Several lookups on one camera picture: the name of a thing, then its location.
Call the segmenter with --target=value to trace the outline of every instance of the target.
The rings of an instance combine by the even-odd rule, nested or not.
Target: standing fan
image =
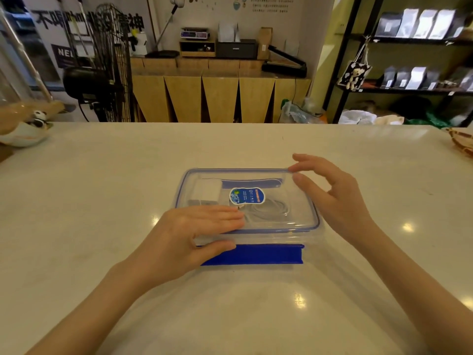
[[[178,8],[183,8],[185,0],[169,0],[171,2],[171,5],[174,5],[173,10],[171,11],[171,15],[168,18],[168,21],[166,22],[166,25],[163,28],[163,31],[159,35],[159,38],[156,41],[156,51],[152,51],[148,53],[145,57],[146,58],[162,58],[162,59],[174,59],[175,57],[179,56],[179,51],[173,51],[173,50],[162,50],[158,51],[157,47],[159,46],[159,43],[161,42],[161,38],[164,35],[164,32],[168,28],[169,23],[173,19],[173,16]]]
[[[100,122],[134,122],[127,17],[113,4],[102,4],[90,21],[97,68],[64,70],[66,93],[79,106],[90,104]]]

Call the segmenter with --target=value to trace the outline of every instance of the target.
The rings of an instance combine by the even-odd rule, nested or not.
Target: sticker label
[[[262,204],[265,199],[261,188],[233,188],[230,191],[230,202],[235,205]]]

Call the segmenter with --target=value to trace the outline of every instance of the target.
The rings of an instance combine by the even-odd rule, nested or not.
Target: plastic food container
[[[190,169],[175,207],[198,204],[230,205],[245,213],[242,229],[198,237],[199,245],[222,238],[236,244],[305,244],[320,224],[314,204],[287,169]]]

